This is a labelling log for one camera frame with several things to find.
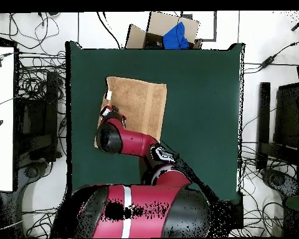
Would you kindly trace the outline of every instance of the cardboard box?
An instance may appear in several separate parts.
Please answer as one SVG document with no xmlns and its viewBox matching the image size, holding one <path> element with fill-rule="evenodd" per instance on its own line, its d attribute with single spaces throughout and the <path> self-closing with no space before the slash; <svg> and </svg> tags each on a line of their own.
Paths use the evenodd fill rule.
<svg viewBox="0 0 299 239">
<path fill-rule="evenodd" d="M 126 49 L 143 49 L 147 42 L 163 43 L 163 36 L 169 32 L 177 23 L 183 22 L 185 27 L 185 38 L 189 43 L 190 49 L 200 49 L 201 45 L 196 44 L 196 34 L 199 22 L 177 17 L 173 15 L 163 14 L 160 12 L 151 12 L 149 14 L 147 31 L 143 31 L 133 24 L 130 25 L 126 38 Z"/>
</svg>

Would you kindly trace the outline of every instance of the dark green table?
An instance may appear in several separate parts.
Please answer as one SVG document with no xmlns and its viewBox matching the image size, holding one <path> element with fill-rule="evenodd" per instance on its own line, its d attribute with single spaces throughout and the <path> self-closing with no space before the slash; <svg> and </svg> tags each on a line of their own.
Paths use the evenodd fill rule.
<svg viewBox="0 0 299 239">
<path fill-rule="evenodd" d="M 70 42 L 72 188 L 139 184 L 138 158 L 93 145 L 106 77 L 166 83 L 161 139 L 223 200 L 237 198 L 241 45 L 220 50 L 84 50 Z"/>
</svg>

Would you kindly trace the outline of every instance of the brown towel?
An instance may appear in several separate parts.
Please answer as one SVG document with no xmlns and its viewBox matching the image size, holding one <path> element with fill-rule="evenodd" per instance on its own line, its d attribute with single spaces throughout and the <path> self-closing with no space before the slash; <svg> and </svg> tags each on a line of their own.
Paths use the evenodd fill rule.
<svg viewBox="0 0 299 239">
<path fill-rule="evenodd" d="M 159 141 L 166 95 L 166 84 L 107 77 L 107 92 L 100 110 L 106 105 L 117 106 L 120 113 L 126 116 L 126 129 L 148 134 Z"/>
</svg>

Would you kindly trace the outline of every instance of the blue cloth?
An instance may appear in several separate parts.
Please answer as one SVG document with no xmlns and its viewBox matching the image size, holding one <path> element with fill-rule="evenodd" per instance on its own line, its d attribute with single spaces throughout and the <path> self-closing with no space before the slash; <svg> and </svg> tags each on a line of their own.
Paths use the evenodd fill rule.
<svg viewBox="0 0 299 239">
<path fill-rule="evenodd" d="M 188 49 L 189 44 L 184 37 L 185 27 L 183 22 L 178 23 L 163 36 L 165 49 Z"/>
</svg>

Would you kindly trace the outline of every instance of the white desk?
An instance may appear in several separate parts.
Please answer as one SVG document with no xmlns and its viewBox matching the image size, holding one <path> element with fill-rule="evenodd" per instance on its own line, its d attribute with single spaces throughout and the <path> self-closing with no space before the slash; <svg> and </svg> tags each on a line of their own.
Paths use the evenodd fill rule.
<svg viewBox="0 0 299 239">
<path fill-rule="evenodd" d="M 0 54 L 14 52 L 12 47 L 0 47 Z M 2 61 L 0 68 L 0 103 L 13 98 L 14 56 Z M 13 100 L 0 105 L 0 191 L 12 191 L 13 182 Z"/>
</svg>

